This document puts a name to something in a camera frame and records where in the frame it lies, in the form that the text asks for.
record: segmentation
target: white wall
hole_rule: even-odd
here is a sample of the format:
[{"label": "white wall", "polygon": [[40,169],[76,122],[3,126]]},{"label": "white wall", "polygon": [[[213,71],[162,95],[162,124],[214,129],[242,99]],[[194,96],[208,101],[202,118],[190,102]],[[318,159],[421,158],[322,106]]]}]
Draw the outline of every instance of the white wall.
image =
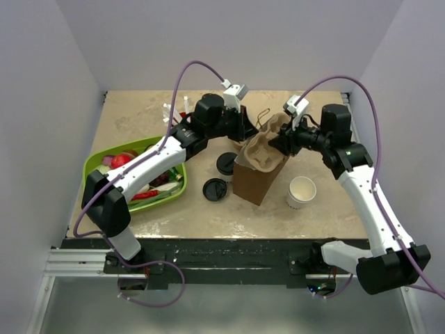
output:
[{"label": "white wall", "polygon": [[[379,180],[408,232],[427,244],[426,273],[445,289],[445,2],[405,0],[362,81],[380,116]],[[361,141],[375,156],[371,111],[359,89],[351,96]],[[443,333],[445,302],[418,292],[429,333]]]},{"label": "white wall", "polygon": [[[327,75],[360,77],[403,0],[57,0],[98,81],[171,89],[200,59],[252,89],[305,89]],[[218,88],[205,70],[187,89]],[[349,91],[344,81],[323,89]]]},{"label": "white wall", "polygon": [[2,1],[0,49],[0,331],[23,334],[102,95],[54,0]]}]

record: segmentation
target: red pepper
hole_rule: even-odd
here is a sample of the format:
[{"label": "red pepper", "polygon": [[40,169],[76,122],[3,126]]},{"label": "red pepper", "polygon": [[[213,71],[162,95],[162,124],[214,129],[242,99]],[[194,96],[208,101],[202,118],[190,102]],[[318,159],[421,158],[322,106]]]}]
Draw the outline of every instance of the red pepper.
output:
[{"label": "red pepper", "polygon": [[150,191],[147,191],[146,193],[137,193],[131,200],[144,200],[146,198],[150,198],[150,197],[154,197],[154,196],[158,196],[158,195],[159,195],[159,191],[150,190]]}]

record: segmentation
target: table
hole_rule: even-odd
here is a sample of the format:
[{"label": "table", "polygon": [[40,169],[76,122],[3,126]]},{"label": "table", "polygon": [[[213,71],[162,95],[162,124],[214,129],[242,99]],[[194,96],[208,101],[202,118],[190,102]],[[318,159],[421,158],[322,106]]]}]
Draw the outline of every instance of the table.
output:
[{"label": "table", "polygon": [[[216,90],[183,90],[178,94],[178,107],[183,96],[191,105],[205,93]],[[282,111],[282,105],[293,91],[250,91],[244,98],[249,118],[256,123],[259,112],[270,108]],[[170,90],[109,91],[99,121],[91,153],[139,140],[148,136],[163,135],[162,104],[170,103]],[[339,92],[316,91],[307,96],[310,113],[320,119],[321,108],[329,103],[343,103]],[[137,237],[174,238],[366,238],[363,225],[351,199],[324,166],[317,152],[302,150],[289,159],[277,176],[260,207],[232,193],[231,186],[221,202],[209,202],[202,195],[202,186],[218,176],[216,159],[227,151],[236,151],[227,138],[209,141],[207,149],[186,162],[188,186],[176,201],[132,215],[130,227]],[[286,204],[289,182],[304,175],[315,182],[317,196],[307,207],[294,210]],[[79,215],[79,194],[71,224]],[[84,217],[79,231],[97,230],[88,217]],[[67,237],[72,237],[72,229]]]}]

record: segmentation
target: white clip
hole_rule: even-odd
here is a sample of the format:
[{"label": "white clip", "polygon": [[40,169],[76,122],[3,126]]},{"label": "white clip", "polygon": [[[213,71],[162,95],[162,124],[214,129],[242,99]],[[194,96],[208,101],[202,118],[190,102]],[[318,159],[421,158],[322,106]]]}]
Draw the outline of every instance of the white clip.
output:
[{"label": "white clip", "polygon": [[224,79],[224,81],[221,83],[221,85],[222,85],[225,89],[228,89],[232,84],[230,83],[229,80]]}]

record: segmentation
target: red tomato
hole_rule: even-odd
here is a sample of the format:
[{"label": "red tomato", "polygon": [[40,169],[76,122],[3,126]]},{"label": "red tomato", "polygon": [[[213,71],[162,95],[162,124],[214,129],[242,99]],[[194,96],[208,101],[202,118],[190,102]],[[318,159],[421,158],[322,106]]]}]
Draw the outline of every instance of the red tomato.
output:
[{"label": "red tomato", "polygon": [[130,162],[131,160],[132,159],[128,155],[118,154],[113,158],[113,160],[111,162],[111,168],[112,169],[119,168],[119,167],[125,165],[126,163]]}]

